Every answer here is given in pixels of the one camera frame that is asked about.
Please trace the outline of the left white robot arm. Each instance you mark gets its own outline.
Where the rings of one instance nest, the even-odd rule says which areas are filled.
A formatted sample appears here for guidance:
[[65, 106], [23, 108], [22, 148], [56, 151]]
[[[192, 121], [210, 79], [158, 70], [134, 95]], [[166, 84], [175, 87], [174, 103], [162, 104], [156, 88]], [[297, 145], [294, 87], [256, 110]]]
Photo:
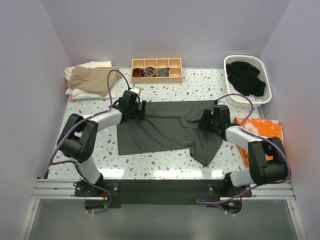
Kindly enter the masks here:
[[104, 190], [103, 175], [93, 160], [97, 133], [129, 120], [143, 120], [146, 101], [140, 99], [141, 89], [133, 87], [110, 106], [109, 110], [88, 116], [69, 116], [57, 142], [57, 149], [72, 162], [82, 180], [87, 183], [86, 191], [99, 196]]

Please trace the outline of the dark grey t-shirt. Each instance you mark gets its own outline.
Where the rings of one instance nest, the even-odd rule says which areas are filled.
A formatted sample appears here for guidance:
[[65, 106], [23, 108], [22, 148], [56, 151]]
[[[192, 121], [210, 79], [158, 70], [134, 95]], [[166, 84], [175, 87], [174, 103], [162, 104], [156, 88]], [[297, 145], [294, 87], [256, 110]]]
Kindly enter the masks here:
[[194, 160], [207, 166], [223, 143], [215, 133], [198, 127], [204, 110], [213, 105], [210, 100], [148, 102], [143, 120], [117, 126], [118, 154], [189, 149]]

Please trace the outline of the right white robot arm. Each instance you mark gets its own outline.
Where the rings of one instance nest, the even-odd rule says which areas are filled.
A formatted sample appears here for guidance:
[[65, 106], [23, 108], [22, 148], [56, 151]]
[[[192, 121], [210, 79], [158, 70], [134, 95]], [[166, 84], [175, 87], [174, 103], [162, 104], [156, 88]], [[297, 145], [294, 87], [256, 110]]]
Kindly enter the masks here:
[[282, 141], [278, 137], [254, 134], [237, 123], [231, 123], [226, 105], [205, 109], [198, 128], [215, 133], [248, 153], [249, 167], [227, 173], [218, 188], [220, 193], [233, 197], [242, 187], [282, 183], [291, 177], [292, 171]]

